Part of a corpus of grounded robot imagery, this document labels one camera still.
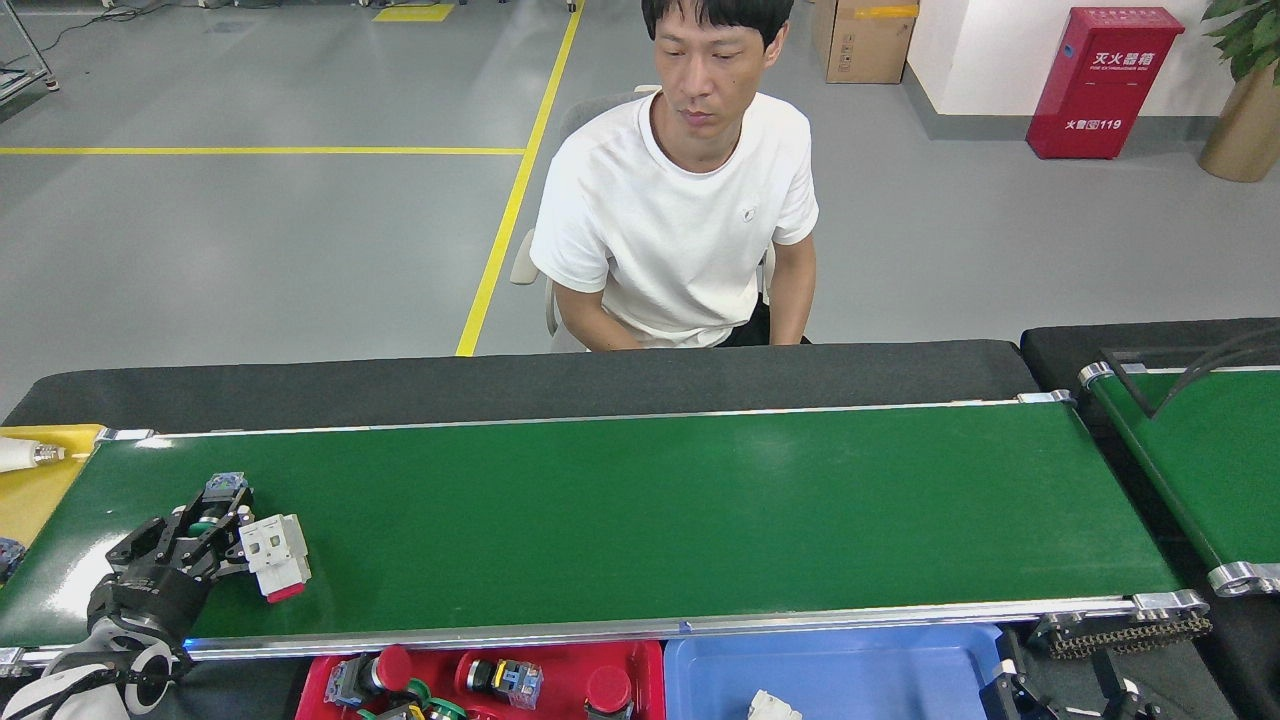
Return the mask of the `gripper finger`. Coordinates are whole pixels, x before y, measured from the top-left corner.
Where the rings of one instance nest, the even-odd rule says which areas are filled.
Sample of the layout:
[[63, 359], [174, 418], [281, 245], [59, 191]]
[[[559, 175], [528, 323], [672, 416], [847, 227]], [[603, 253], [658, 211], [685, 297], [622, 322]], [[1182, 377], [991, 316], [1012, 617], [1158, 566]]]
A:
[[1144, 700], [1138, 684], [1123, 675], [1116, 665], [1115, 653], [1110, 650], [1097, 650], [1092, 653], [1092, 667], [1100, 689], [1107, 700], [1101, 714], [1102, 719], [1165, 719], [1164, 710], [1155, 702]]
[[980, 691], [988, 719], [1060, 719], [1061, 711], [1041, 693], [1014, 660], [1004, 660]]

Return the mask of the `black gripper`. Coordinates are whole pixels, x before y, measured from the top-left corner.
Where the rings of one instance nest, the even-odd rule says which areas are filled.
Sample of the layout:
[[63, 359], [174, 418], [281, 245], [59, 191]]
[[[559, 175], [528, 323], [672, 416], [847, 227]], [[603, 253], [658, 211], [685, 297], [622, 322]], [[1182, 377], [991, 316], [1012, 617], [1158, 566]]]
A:
[[[124, 632], [183, 644], [212, 583], [250, 573], [238, 528], [252, 502], [251, 488], [204, 489], [166, 516], [143, 521], [108, 551], [110, 565], [128, 568], [91, 591], [88, 629], [109, 619]], [[170, 566], [188, 566], [188, 574]]]

